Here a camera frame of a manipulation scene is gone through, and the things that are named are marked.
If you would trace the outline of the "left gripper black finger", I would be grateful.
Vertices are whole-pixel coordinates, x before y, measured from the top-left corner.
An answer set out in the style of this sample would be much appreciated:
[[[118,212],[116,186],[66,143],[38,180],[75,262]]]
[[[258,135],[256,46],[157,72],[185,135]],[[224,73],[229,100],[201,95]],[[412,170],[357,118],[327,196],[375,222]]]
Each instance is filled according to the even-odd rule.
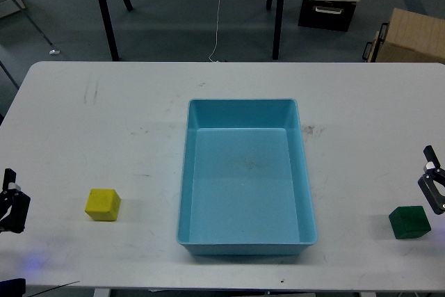
[[[22,233],[31,198],[16,184],[17,173],[6,168],[1,189],[1,232]]]

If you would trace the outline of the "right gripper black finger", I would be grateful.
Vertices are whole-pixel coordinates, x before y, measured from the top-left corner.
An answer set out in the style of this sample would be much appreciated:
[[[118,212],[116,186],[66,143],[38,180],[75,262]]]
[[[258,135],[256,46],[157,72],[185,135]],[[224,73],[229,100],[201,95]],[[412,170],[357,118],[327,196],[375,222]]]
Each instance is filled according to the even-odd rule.
[[[433,212],[441,215],[444,214],[444,195],[439,192],[437,184],[444,186],[444,169],[431,145],[423,149],[423,154],[426,165],[423,167],[423,174],[418,180],[418,185]]]

